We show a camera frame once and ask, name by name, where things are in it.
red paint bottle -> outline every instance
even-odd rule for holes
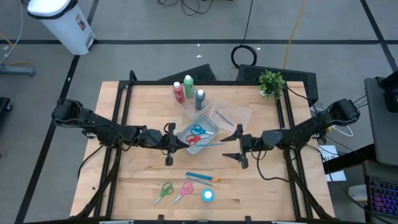
[[[182,85],[179,82],[174,83],[173,92],[174,92],[175,99],[179,103],[185,102],[184,91],[182,90]]]

artificial plant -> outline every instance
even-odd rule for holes
[[[259,77],[260,81],[260,91],[265,97],[271,97],[279,99],[282,95],[282,89],[285,85],[285,80],[283,80],[280,72],[272,72],[266,70]]]

yellow cable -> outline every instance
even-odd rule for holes
[[[4,34],[0,33],[0,37],[3,38],[4,40],[6,40],[6,42],[7,42],[9,45],[11,45],[11,47],[14,46],[14,44],[13,44]],[[26,61],[20,61],[20,62],[9,62],[9,63],[5,63],[4,65],[24,65],[24,64],[28,64],[28,63],[29,63],[29,61],[26,60]]]
[[[297,26],[298,26],[298,24],[299,24],[299,22],[300,22],[300,20],[301,20],[301,16],[302,16],[302,14],[303,14],[304,6],[305,6],[305,3],[306,3],[306,2],[307,2],[307,0],[303,0],[303,4],[301,5],[301,9],[300,9],[300,12],[299,12],[299,14],[298,14],[298,18],[297,18],[297,21],[296,21],[296,25],[294,25],[292,35],[290,36],[289,43],[287,44],[287,47],[286,47],[284,69],[286,69],[286,62],[287,62],[287,56],[289,55],[290,43],[292,42],[292,39],[293,39],[293,37],[294,37],[294,33],[296,32],[296,28],[297,28]]]

computer keyboard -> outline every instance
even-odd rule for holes
[[[398,218],[398,184],[370,177],[369,188],[372,212],[376,215]]]

table leg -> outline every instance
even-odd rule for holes
[[[376,161],[374,144],[323,162],[323,170],[325,174],[329,174],[355,165],[360,165],[365,160]]]

